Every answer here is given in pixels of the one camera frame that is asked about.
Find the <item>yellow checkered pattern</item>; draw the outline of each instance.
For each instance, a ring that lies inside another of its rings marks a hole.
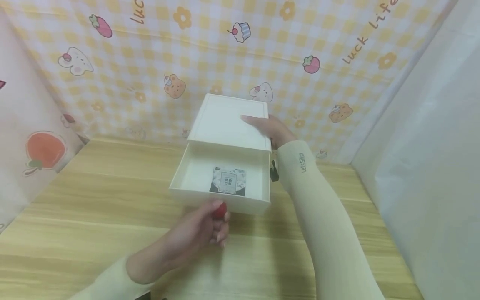
[[[412,59],[447,4],[11,0],[4,8],[59,107],[87,137],[184,143],[206,93],[252,99],[251,90],[268,83],[271,113],[314,152],[326,152],[319,158],[330,160]],[[99,27],[89,19],[92,14],[101,18]],[[70,47],[81,51],[93,71],[74,75],[76,57],[71,68],[60,65]],[[353,52],[354,59],[348,58]],[[310,56],[314,62],[304,68]],[[164,89],[171,74],[186,85],[178,98]],[[353,113],[340,109],[343,104]]]

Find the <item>arm sleeve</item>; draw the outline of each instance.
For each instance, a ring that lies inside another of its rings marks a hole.
[[[293,200],[312,256],[319,300],[384,300],[340,199],[306,142],[278,149],[280,182]]]
[[[110,266],[92,285],[70,300],[134,300],[146,294],[154,283],[144,285],[132,281],[126,265],[127,256]]]

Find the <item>wooden surface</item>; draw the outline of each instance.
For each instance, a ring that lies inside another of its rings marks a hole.
[[[168,193],[183,148],[91,141],[0,235],[1,299],[67,299],[184,213]],[[350,166],[320,165],[353,221],[387,299],[421,299]],[[233,214],[227,247],[164,276],[153,299],[314,299],[312,262],[289,196],[264,216]]]

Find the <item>orange fruit illustration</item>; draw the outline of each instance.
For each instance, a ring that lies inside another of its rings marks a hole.
[[[37,170],[53,169],[67,151],[61,137],[48,131],[32,133],[25,147],[30,158],[28,162],[30,168],[24,171],[25,176],[32,175]]]

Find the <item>white box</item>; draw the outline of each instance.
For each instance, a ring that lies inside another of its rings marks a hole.
[[[191,206],[221,199],[231,212],[264,213],[270,205],[272,145],[268,137],[242,121],[241,115],[268,118],[268,106],[264,102],[205,95],[169,187],[175,199]],[[215,168],[220,169],[216,170],[217,180],[213,180]],[[228,186],[232,179],[235,187]]]

